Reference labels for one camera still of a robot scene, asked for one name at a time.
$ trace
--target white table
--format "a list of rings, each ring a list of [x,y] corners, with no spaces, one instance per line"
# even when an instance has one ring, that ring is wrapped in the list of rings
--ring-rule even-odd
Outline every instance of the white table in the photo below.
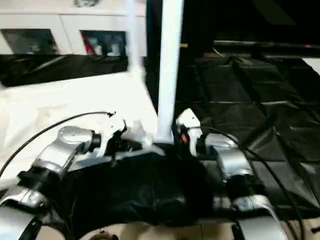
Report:
[[[148,91],[144,82],[132,73],[6,88],[0,90],[0,167],[19,146],[45,127],[69,116],[94,111],[116,111],[129,127],[135,121],[141,121],[148,134],[154,136],[157,132],[157,114]],[[29,169],[40,151],[55,139],[59,128],[77,125],[100,132],[103,121],[107,120],[108,117],[103,115],[88,115],[43,134],[7,167],[0,179],[0,189],[18,181],[17,174]],[[82,165],[90,166],[103,161],[105,159],[84,161]],[[72,169],[80,166],[81,163],[77,162]]]

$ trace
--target cabinet door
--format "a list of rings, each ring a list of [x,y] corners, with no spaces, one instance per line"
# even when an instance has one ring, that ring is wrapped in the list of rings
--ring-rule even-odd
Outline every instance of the cabinet door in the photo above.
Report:
[[[123,56],[128,18],[119,15],[62,15],[74,54]],[[139,54],[147,55],[145,17],[137,16]]]
[[[58,15],[0,14],[0,54],[71,54]]]

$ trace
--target black cloth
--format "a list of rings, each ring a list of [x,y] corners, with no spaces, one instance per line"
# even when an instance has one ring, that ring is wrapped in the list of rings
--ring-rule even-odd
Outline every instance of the black cloth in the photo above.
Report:
[[[125,59],[77,55],[2,56],[0,64],[5,66],[1,82],[8,87],[127,68]],[[157,108],[159,69],[147,61],[145,66],[146,84]],[[315,218],[320,216],[318,89],[320,76],[300,59],[181,57],[175,116],[191,108],[204,125],[237,137],[268,161],[303,217]],[[279,217],[294,219],[270,173],[256,159],[253,162]],[[235,217],[216,161],[178,159],[170,147],[167,157],[149,153],[70,172],[61,194],[63,202],[57,202],[64,207],[57,211],[71,219],[77,237],[116,223],[186,226],[201,219]]]

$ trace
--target orange component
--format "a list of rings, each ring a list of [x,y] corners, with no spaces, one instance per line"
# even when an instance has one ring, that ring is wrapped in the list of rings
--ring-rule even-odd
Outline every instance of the orange component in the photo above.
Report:
[[[184,143],[188,142],[188,139],[185,135],[182,135],[181,139],[182,139],[182,142],[184,142]]]

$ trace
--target silver metal joint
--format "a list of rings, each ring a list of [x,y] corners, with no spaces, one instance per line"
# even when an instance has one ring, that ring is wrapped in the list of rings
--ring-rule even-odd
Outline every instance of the silver metal joint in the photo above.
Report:
[[[81,144],[84,143],[83,153],[85,154],[91,145],[93,132],[88,129],[77,126],[65,126],[58,132],[57,138],[66,144]]]
[[[36,216],[16,208],[0,207],[0,239],[20,240],[27,227],[34,224]]]
[[[19,203],[22,206],[36,209],[42,206],[47,206],[49,201],[40,192],[25,188],[23,186],[14,186],[4,194],[0,200],[0,206],[8,201],[12,200]]]
[[[218,153],[217,162],[225,179],[236,175],[253,175],[252,168],[245,154],[230,138],[216,133],[210,133],[205,138],[206,147],[213,147]]]
[[[244,240],[288,240],[280,222],[272,216],[238,220]]]
[[[239,197],[233,201],[232,206],[243,213],[258,209],[266,209],[269,212],[273,212],[273,207],[269,199],[266,196],[259,194]]]
[[[92,138],[91,130],[65,126],[59,130],[57,138],[39,154],[32,165],[51,170],[62,178],[75,156],[88,152]]]

